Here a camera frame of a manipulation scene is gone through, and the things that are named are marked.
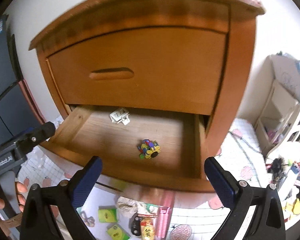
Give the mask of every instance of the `green package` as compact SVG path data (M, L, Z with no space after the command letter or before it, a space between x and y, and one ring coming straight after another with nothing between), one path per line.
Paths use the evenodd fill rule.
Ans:
M99 209L98 210L99 222L101 223L115 223L117 220L117 209Z
M107 233L113 240L128 240L130 238L118 225L109 228Z

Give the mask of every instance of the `blue rubber pad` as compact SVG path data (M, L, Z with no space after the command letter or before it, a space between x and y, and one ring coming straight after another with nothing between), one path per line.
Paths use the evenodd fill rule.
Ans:
M230 172L225 171L214 157L209 157L205 160L204 172L223 206L230 209L234 208L236 194L239 191L236 179Z
M102 160L93 156L87 165L71 178L69 196L74 208L82 207L102 171Z

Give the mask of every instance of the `yellow toy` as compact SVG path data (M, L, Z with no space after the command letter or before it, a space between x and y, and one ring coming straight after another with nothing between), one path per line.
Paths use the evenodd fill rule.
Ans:
M298 198L297 198L296 202L294 203L292 212L293 212L295 215L300 214L300 200L299 200Z
M151 159L157 157L160 153L160 146L156 141L144 139L141 146L138 146L138 150L141 152L139 155L141 159Z

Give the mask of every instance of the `snack bag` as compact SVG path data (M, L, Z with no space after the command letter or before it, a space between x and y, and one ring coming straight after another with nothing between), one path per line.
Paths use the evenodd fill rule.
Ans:
M151 218L143 218L140 222L143 240L154 240L154 225Z
M99 209L98 210L99 222L101 223L116 223L117 219L117 209Z
M109 228L107 233L113 240L128 240L130 238L118 225Z

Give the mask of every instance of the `white wall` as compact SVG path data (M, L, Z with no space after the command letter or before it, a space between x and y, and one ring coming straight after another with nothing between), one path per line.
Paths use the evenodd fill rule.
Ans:
M29 43L45 26L84 0L13 0L7 8L11 33L15 33L20 66L42 114L54 120L59 112L45 84L35 50ZM268 96L272 72L263 64L280 50L300 59L300 11L292 0L261 0L266 14L257 18L254 58L238 117L255 122Z

